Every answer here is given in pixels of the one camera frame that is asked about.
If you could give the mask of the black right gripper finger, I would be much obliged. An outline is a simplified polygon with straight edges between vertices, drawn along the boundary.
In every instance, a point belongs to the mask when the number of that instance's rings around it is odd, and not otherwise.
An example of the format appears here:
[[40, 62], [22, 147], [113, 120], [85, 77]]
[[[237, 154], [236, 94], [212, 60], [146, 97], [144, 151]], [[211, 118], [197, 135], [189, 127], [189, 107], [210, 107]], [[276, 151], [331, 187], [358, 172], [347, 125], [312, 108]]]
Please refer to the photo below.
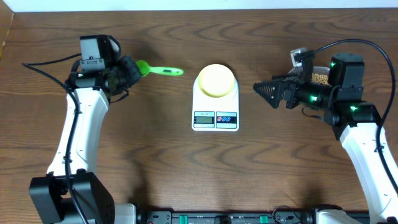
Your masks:
[[263, 92], [263, 93], [277, 93], [280, 91], [282, 80], [269, 80], [269, 81], [262, 81], [253, 84], [253, 89], [255, 92]]
[[273, 108], [278, 108], [280, 105], [280, 101], [282, 100], [282, 98], [278, 95], [274, 96], [272, 94], [263, 92], [258, 93], [258, 95], [263, 97]]

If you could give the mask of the green plastic measuring scoop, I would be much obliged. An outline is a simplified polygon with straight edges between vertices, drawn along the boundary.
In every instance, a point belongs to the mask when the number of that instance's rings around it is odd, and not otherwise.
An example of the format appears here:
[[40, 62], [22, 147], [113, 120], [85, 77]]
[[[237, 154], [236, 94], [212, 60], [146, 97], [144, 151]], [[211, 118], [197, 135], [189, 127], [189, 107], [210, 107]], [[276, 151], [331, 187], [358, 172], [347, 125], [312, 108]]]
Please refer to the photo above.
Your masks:
[[166, 76], [180, 76], [183, 75], [184, 71], [181, 68], [175, 67], [152, 67], [145, 60], [138, 60], [136, 62], [143, 77], [150, 73]]

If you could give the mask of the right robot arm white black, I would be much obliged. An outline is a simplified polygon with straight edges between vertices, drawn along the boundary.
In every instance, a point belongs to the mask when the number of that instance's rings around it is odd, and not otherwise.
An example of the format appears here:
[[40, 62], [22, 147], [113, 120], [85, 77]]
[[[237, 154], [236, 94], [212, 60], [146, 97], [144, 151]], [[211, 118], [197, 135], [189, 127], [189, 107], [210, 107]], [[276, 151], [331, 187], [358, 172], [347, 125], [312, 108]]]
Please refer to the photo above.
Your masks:
[[311, 52], [292, 54], [288, 75], [255, 83], [255, 93], [273, 108], [284, 100], [288, 109], [298, 105], [322, 110], [320, 120], [331, 126], [354, 165], [368, 204], [370, 223], [397, 223], [397, 165], [389, 150], [383, 118], [362, 99], [364, 61], [356, 54], [331, 58], [327, 83], [313, 81]]

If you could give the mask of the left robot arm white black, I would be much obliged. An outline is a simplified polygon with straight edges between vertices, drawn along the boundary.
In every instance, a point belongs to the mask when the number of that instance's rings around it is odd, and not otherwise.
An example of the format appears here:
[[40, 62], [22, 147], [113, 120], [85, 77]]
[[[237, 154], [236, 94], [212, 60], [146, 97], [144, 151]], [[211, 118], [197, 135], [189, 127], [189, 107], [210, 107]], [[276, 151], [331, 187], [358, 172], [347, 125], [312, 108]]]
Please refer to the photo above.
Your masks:
[[136, 223], [136, 207], [114, 202], [96, 163], [112, 97], [128, 97], [142, 74], [111, 35], [81, 36], [80, 48], [65, 82], [49, 77], [67, 93], [67, 114], [56, 155], [45, 176], [32, 178], [29, 194], [43, 223]]

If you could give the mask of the yellow plastic bowl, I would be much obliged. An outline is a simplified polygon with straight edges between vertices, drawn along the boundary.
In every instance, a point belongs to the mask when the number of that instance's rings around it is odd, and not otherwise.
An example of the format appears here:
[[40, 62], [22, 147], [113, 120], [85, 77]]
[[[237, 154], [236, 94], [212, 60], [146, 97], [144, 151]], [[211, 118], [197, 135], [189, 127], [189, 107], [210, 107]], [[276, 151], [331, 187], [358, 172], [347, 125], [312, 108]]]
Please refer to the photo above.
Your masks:
[[232, 91], [235, 77], [232, 71], [221, 64], [211, 64], [198, 75], [198, 87], [207, 96], [220, 98]]

